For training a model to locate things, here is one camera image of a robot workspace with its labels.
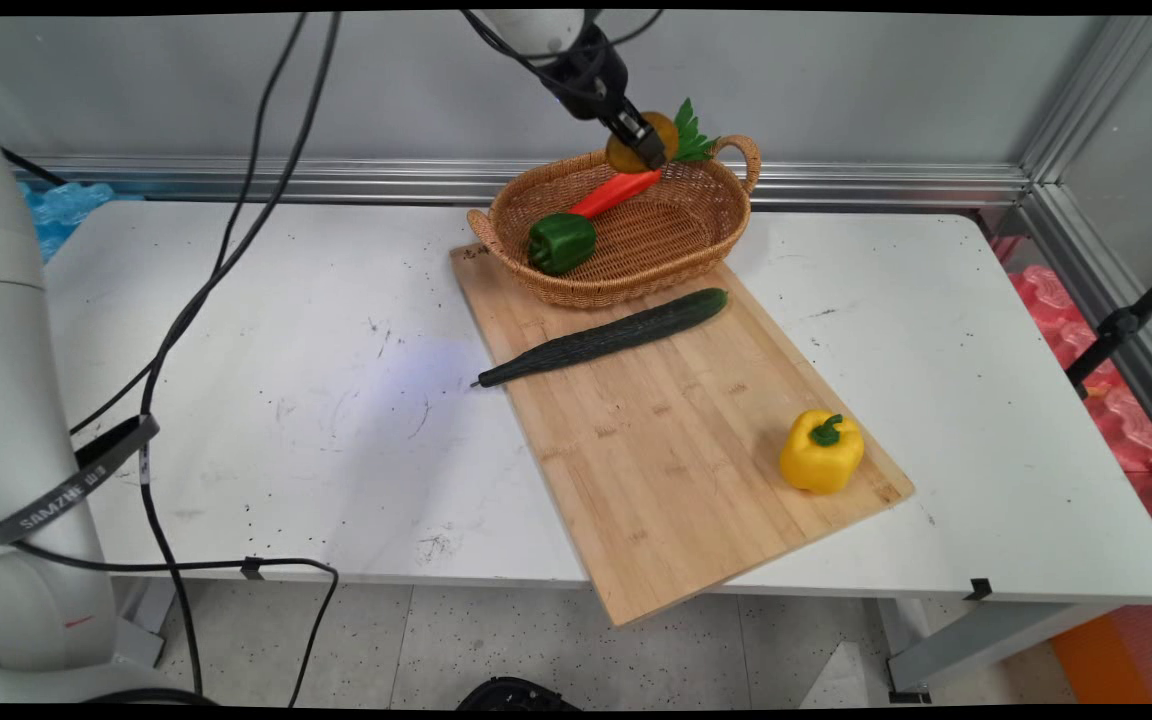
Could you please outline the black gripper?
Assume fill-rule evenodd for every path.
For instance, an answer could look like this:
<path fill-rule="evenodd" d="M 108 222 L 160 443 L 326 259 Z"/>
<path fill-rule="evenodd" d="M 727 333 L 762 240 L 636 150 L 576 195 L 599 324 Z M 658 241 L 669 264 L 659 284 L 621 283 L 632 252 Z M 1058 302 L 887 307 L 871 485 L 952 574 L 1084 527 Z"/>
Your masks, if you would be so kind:
<path fill-rule="evenodd" d="M 654 172 L 669 160 L 669 118 L 626 100 L 628 71 L 602 29 L 582 28 L 573 46 L 544 65 L 544 86 L 571 118 L 599 120 L 611 136 L 604 159 L 616 172 Z"/>

